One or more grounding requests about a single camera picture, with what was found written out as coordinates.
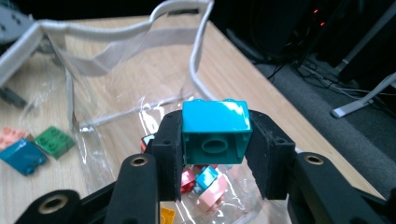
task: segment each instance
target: green block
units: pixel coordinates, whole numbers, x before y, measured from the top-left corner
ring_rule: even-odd
[[[53,126],[41,133],[34,141],[36,145],[48,152],[56,160],[75,144],[69,135]]]

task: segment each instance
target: wooden table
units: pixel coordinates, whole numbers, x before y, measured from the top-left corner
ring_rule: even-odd
[[[105,19],[93,21],[78,21],[79,23],[98,27],[121,27],[146,20],[147,17]],[[181,18],[167,18],[158,21],[156,26],[162,25],[191,25],[196,18],[181,16]],[[77,55],[90,56],[100,49],[102,45],[94,45],[83,41],[69,39],[67,48]],[[171,48],[169,51],[158,49],[153,58],[140,58],[137,63],[149,62],[150,67],[165,66],[169,70],[180,68],[186,71],[188,65],[180,60],[190,56],[191,48]],[[7,86],[19,90],[19,94],[36,105],[29,111],[21,111],[13,106],[0,102],[0,126],[11,125],[30,131],[33,135],[42,132],[46,127],[55,125],[72,134],[68,128],[65,103],[65,78],[62,67],[54,65],[56,59],[53,55],[35,54],[26,62],[19,72],[8,82]],[[136,73],[147,73],[147,67],[136,64],[125,64],[125,71],[133,70]],[[350,184],[358,189],[367,191],[375,196],[380,194],[337,152],[336,149],[320,135],[320,133],[291,105],[291,103],[270,83],[266,78],[221,34],[212,24],[208,23],[205,31],[203,58],[200,63],[199,76],[218,99],[233,98],[245,100],[250,109],[261,111],[270,116],[302,151],[319,153],[329,158],[341,171]],[[100,77],[94,82],[108,81]],[[139,92],[159,89],[165,85],[164,79],[142,82]],[[101,134],[100,142],[107,148],[107,174],[115,178],[118,174],[117,167],[122,160],[133,153],[139,152],[139,140],[147,132],[142,129],[140,119],[136,115],[121,119],[118,122],[98,127]],[[15,172],[4,162],[0,162],[0,223],[15,221],[24,209],[39,196],[55,189],[75,189],[81,197],[85,197],[95,186],[91,185],[87,173],[83,173],[84,157],[73,147],[59,160],[49,159],[48,164],[39,168],[31,176],[22,176]],[[261,209],[256,222],[268,216],[270,210]]]

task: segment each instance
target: gray carpet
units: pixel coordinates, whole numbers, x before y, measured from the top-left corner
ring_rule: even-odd
[[[275,70],[269,64],[256,66],[266,76]],[[372,105],[341,119],[333,118],[330,113],[333,109],[353,100],[314,86],[319,83],[300,77],[289,65],[271,80],[355,169],[388,198],[390,190],[396,188],[396,119]]]

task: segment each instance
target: blue block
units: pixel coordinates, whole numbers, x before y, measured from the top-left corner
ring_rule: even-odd
[[[30,175],[37,166],[46,162],[47,157],[34,144],[22,138],[0,151],[0,159],[21,174]]]
[[[238,164],[253,128],[245,101],[184,102],[182,136],[186,164]]]
[[[204,193],[218,178],[218,175],[219,173],[213,167],[206,166],[200,174],[195,176],[194,191],[198,194]]]

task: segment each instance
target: turquoise lego brick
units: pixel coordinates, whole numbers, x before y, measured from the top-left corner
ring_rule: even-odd
[[[50,126],[46,131],[41,133],[34,141],[41,149],[48,152],[56,160],[75,144],[69,135],[53,126]]]
[[[182,118],[186,164],[242,162],[252,135],[245,101],[184,102]]]
[[[218,175],[219,173],[213,167],[206,166],[200,174],[195,176],[194,191],[202,194],[218,178]]]
[[[24,138],[2,150],[0,159],[23,175],[30,175],[37,166],[47,161],[46,155]]]

